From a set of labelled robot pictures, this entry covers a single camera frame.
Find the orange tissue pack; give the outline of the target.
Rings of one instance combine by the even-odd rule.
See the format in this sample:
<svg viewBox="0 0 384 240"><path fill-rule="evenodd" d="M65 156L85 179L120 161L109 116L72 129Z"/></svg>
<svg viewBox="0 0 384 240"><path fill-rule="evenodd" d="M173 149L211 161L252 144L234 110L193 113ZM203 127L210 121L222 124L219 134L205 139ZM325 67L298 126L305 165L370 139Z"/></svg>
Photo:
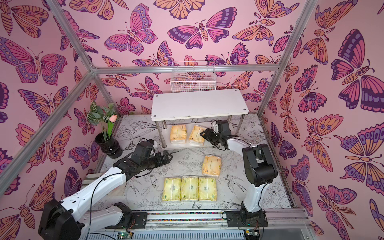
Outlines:
<svg viewBox="0 0 384 240"><path fill-rule="evenodd" d="M218 177L221 173L222 159L218 156L207 155L202 165L202 174L205 176Z"/></svg>
<svg viewBox="0 0 384 240"><path fill-rule="evenodd" d="M187 136L186 125L174 125L171 127L170 142L172 144L185 144Z"/></svg>
<svg viewBox="0 0 384 240"><path fill-rule="evenodd" d="M194 146L203 146L205 143L205 139L201 136L201 133L204 132L207 128L194 125L190 136L189 136L189 143Z"/></svg>

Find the white two-tier shelf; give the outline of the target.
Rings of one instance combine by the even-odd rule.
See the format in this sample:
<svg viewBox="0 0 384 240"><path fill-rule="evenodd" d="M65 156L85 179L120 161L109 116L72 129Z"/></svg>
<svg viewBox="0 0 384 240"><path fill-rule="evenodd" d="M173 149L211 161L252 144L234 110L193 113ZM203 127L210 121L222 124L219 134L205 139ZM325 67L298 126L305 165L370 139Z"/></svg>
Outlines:
<svg viewBox="0 0 384 240"><path fill-rule="evenodd" d="M241 120L248 114L249 109L237 89L214 90L205 92L184 92L156 94L153 99L151 120L155 122L164 150L198 148L187 141L183 144L172 144L170 140L172 125L169 121L181 121L191 133L196 123L187 120L240 116Z"/></svg>

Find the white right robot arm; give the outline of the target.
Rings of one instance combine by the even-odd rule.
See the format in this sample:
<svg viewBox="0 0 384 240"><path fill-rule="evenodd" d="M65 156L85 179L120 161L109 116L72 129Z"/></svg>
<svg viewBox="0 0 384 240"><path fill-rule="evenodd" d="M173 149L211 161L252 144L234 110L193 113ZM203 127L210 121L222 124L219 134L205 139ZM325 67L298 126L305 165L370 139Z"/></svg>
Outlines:
<svg viewBox="0 0 384 240"><path fill-rule="evenodd" d="M240 210L226 212L227 225L247 228L267 227L269 224L266 212L261 207L261 200L268 186L278 176L268 144L253 145L233 135L228 121L215 121L215 127L204 130L200 136L213 147L223 147L224 150L235 152L243 158L245 175L250 186Z"/></svg>

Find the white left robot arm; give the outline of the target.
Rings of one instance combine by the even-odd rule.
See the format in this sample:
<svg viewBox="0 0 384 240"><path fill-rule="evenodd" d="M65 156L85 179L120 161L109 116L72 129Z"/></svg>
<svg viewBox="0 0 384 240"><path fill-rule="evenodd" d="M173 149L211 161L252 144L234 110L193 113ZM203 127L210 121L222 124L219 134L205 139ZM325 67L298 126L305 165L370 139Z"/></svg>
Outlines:
<svg viewBox="0 0 384 240"><path fill-rule="evenodd" d="M106 227L131 227L134 224L132 210L124 203L115 203L102 211L92 207L119 186L142 172L167 165L173 159L168 151L156 153L155 142L140 142L134 152L116 161L112 168L78 192L44 206L38 228L44 240L79 240L88 238L95 231Z"/></svg>

